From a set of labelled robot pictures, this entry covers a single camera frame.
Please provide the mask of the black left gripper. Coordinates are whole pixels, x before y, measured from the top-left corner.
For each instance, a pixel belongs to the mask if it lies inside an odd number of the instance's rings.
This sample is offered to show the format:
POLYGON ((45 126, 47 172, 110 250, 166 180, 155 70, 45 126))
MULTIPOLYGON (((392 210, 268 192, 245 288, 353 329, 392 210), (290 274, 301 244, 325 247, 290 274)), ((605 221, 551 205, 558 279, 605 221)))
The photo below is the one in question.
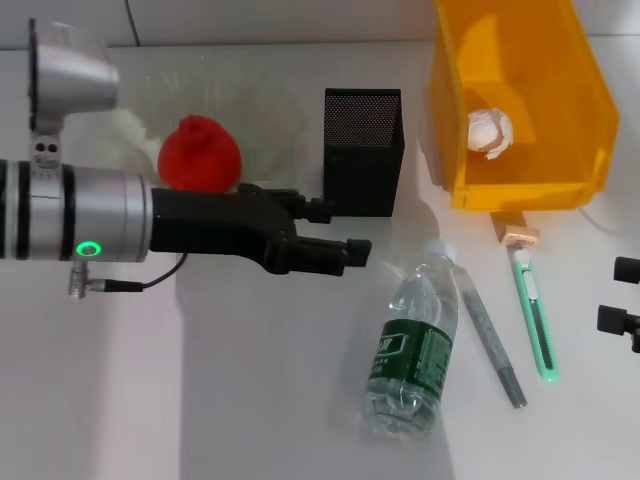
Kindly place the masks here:
POLYGON ((153 252, 230 255, 251 260, 271 274, 291 271, 342 276, 364 268, 369 240, 299 237, 295 220, 329 224, 320 198, 290 189, 242 184, 234 193, 154 188, 149 248, 153 252))

